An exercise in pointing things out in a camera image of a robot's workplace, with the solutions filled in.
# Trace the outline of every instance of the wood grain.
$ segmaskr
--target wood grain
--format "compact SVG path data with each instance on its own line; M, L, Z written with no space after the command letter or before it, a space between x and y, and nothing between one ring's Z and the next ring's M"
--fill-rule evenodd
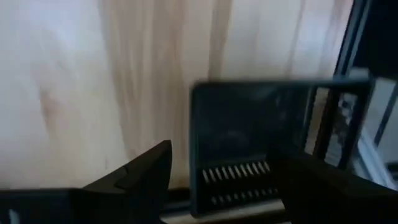
M352 2L0 0L0 187L81 187L163 139L187 186L192 84L331 77Z

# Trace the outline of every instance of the wooden wall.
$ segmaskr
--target wooden wall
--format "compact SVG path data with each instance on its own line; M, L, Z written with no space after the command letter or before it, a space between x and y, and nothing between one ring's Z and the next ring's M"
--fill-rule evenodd
M81 187L171 139L197 80L331 77L353 0L0 0L0 188Z

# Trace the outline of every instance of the light wooden surface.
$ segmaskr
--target light wooden surface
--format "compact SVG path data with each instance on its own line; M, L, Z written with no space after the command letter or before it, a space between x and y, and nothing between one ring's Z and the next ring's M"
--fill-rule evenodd
M0 188L81 187L163 139L197 80L331 77L352 0L0 0Z

